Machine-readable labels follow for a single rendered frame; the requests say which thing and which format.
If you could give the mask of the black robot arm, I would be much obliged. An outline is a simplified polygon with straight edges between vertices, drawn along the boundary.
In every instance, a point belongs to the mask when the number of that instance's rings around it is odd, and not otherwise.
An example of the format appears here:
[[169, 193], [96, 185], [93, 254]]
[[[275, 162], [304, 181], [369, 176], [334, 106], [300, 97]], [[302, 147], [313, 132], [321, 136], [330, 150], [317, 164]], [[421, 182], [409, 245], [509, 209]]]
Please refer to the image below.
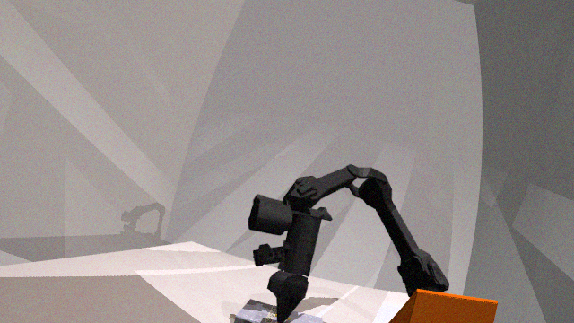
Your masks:
[[[352, 183], [357, 177], [366, 178], [358, 188]], [[397, 271], [405, 284], [408, 297], [417, 289], [447, 291], [448, 279], [430, 253], [416, 245], [392, 202], [392, 188], [387, 177], [379, 170], [358, 168], [349, 164], [321, 178], [298, 178], [283, 201], [256, 195], [248, 218], [248, 228], [274, 235], [282, 235], [288, 231], [287, 237], [317, 243], [321, 220], [332, 221], [332, 216], [325, 207], [319, 207], [317, 210], [312, 207], [321, 198], [344, 187], [349, 188], [353, 196], [361, 198], [366, 205], [378, 212], [401, 258]], [[283, 246], [271, 248], [269, 244], [263, 244], [253, 251], [256, 267], [279, 262], [282, 265], [284, 257]]]

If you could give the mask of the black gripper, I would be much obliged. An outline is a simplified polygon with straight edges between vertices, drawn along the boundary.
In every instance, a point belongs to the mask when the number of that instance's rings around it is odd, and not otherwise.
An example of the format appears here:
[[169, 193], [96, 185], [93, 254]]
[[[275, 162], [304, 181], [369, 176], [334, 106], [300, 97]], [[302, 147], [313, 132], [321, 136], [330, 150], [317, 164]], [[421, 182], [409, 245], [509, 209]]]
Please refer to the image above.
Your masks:
[[306, 276], [310, 273], [316, 244], [286, 236], [286, 241], [283, 243], [284, 263], [279, 264], [279, 271], [271, 275], [266, 288], [276, 297], [278, 323], [284, 323], [298, 304], [306, 298], [309, 287]]

